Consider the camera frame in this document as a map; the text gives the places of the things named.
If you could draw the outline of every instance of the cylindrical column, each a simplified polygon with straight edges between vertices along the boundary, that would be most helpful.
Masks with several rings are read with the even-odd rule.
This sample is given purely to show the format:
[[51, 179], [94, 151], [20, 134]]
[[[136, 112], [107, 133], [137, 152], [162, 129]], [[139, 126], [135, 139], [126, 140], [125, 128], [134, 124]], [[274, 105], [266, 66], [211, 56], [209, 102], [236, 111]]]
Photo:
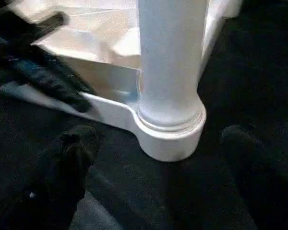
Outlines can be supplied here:
[[138, 115], [154, 129], [181, 130], [202, 110], [196, 90], [207, 0], [138, 4], [143, 67]]

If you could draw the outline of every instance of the white plastic surface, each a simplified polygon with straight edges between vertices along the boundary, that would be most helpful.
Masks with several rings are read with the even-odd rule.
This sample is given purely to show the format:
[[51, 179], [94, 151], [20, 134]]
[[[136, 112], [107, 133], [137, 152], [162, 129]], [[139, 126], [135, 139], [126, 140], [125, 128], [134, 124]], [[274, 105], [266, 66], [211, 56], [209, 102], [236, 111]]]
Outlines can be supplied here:
[[222, 18], [234, 12], [230, 1], [210, 0], [207, 14], [206, 0], [140, 1], [139, 85], [139, 70], [106, 64], [142, 66], [135, 0], [23, 0], [15, 7], [31, 20], [49, 9], [70, 16], [69, 26], [38, 42], [62, 56], [98, 96], [83, 93], [93, 109], [80, 114], [27, 85], [10, 84], [3, 91], [133, 132], [154, 159], [183, 160], [196, 149], [206, 121], [196, 88]]

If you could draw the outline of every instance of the dark floor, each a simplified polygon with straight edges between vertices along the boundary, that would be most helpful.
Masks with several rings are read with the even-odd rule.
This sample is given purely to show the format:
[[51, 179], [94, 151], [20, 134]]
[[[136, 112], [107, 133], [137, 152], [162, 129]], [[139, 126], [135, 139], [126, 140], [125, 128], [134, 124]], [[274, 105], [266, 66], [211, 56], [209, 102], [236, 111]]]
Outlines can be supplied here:
[[78, 204], [70, 230], [122, 230], [123, 227], [87, 191]]

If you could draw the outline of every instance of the white pole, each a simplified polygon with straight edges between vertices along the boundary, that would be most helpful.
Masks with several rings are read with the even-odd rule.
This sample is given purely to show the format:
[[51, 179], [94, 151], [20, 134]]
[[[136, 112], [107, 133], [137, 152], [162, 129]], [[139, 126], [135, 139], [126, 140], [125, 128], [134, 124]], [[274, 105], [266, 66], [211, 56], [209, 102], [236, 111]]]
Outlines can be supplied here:
[[162, 130], [200, 113], [197, 82], [207, 0], [139, 0], [143, 77], [139, 116]]
[[144, 151], [161, 161], [189, 157], [206, 120], [197, 83], [207, 4], [138, 0], [143, 70], [138, 116], [147, 127], [147, 135], [138, 136]]

